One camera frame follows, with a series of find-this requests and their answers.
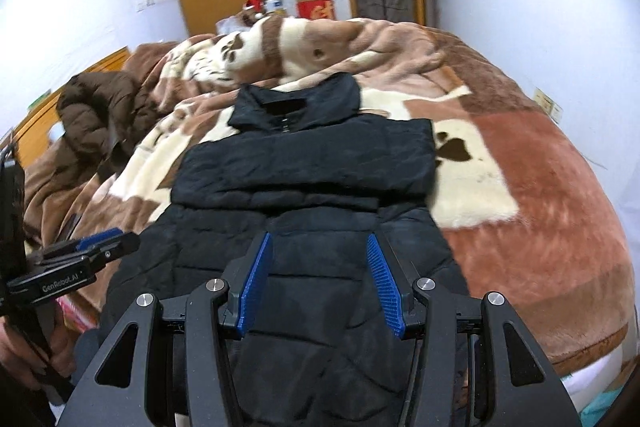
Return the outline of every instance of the metal bolt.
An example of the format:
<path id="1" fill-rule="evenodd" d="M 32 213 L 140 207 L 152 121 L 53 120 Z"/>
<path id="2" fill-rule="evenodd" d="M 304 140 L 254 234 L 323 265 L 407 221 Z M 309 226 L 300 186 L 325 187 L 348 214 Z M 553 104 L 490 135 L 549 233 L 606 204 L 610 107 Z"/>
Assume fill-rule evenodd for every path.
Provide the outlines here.
<path id="1" fill-rule="evenodd" d="M 417 285 L 418 288 L 425 291 L 433 290 L 436 287 L 435 281 L 433 279 L 427 279 L 427 277 L 418 279 Z"/>
<path id="2" fill-rule="evenodd" d="M 225 282 L 222 279 L 211 279 L 207 282 L 207 290 L 210 292 L 219 292 L 225 287 Z"/>
<path id="3" fill-rule="evenodd" d="M 136 304 L 138 306 L 142 306 L 143 308 L 149 306 L 154 301 L 154 296 L 151 293 L 143 293 L 139 295 L 136 299 Z"/>
<path id="4" fill-rule="evenodd" d="M 504 296 L 501 293 L 491 292 L 487 298 L 494 306 L 502 306 L 504 304 Z"/>

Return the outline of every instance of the patchwork blanket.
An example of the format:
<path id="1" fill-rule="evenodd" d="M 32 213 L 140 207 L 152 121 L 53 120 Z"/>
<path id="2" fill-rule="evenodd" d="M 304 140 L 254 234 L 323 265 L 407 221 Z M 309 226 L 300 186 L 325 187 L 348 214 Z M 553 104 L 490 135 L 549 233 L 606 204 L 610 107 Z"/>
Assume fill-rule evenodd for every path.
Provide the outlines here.
<path id="1" fill-rule="evenodd" d="M 429 204 L 473 296 L 504 293 L 560 375 L 620 344 L 633 313 L 633 271 L 590 167 L 484 57 L 411 23 L 270 17 L 242 34 L 185 41 L 145 80 L 159 107 L 173 110 L 124 172 L 102 184 L 94 176 L 47 212 L 82 214 L 76 237 L 139 232 L 170 204 L 185 151 L 236 132 L 227 122 L 239 85 L 295 90 L 337 71 L 361 85 L 361 111 L 433 120 L 438 174 Z M 28 175 L 42 179 L 37 166 Z M 82 290 L 85 304 L 101 309 L 115 269 Z"/>

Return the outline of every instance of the teal garment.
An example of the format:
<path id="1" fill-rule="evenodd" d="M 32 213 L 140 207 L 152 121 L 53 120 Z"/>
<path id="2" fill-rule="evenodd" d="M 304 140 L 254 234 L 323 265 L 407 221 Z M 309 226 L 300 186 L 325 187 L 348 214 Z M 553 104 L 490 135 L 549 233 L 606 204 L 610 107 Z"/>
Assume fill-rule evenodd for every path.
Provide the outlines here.
<path id="1" fill-rule="evenodd" d="M 582 427 L 594 427 L 596 423 L 604 416 L 613 404 L 614 400 L 618 397 L 622 391 L 622 388 L 615 391 L 608 391 L 606 393 L 600 393 L 593 401 L 585 407 L 580 413 L 580 421 Z"/>

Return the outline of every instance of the textured blue pad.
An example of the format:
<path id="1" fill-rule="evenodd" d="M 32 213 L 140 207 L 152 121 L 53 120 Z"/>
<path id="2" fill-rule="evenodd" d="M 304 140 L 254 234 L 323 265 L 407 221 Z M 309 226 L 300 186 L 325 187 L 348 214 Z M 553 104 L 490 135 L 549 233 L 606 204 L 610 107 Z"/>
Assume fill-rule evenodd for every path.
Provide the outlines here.
<path id="1" fill-rule="evenodd" d="M 400 292 L 374 234 L 369 235 L 367 239 L 367 261 L 378 289 L 382 310 L 385 312 L 386 325 L 393 330 L 396 337 L 402 337 L 406 327 L 402 320 Z"/>
<path id="2" fill-rule="evenodd" d="M 78 244 L 76 245 L 76 251 L 79 252 L 82 250 L 86 250 L 96 243 L 101 243 L 102 241 L 122 234 L 123 231 L 121 229 L 109 229 L 105 230 L 104 232 L 95 233 L 94 235 L 90 235 L 89 237 L 83 237 L 80 241 L 78 241 Z"/>
<path id="3" fill-rule="evenodd" d="M 273 241 L 271 240 L 271 234 L 267 233 L 264 236 L 262 245 L 260 245 L 258 255 L 255 256 L 254 265 L 240 296 L 237 329 L 241 337 L 244 337 L 254 325 L 255 314 L 258 311 L 262 292 L 267 283 L 271 259 L 273 259 Z"/>

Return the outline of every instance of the electrical outlet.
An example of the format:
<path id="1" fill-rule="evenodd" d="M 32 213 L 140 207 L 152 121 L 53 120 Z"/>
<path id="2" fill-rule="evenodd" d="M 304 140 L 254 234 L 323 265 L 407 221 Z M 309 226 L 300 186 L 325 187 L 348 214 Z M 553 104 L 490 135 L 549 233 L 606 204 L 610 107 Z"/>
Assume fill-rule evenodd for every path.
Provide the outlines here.
<path id="1" fill-rule="evenodd" d="M 533 100 L 536 102 L 544 112 L 551 114 L 554 108 L 554 101 L 551 100 L 546 94 L 536 88 L 536 92 L 533 94 Z"/>
<path id="2" fill-rule="evenodd" d="M 551 120 L 556 123 L 560 123 L 562 120 L 562 107 L 560 107 L 557 103 L 554 104 L 554 107 L 551 108 L 551 112 L 549 113 Z"/>

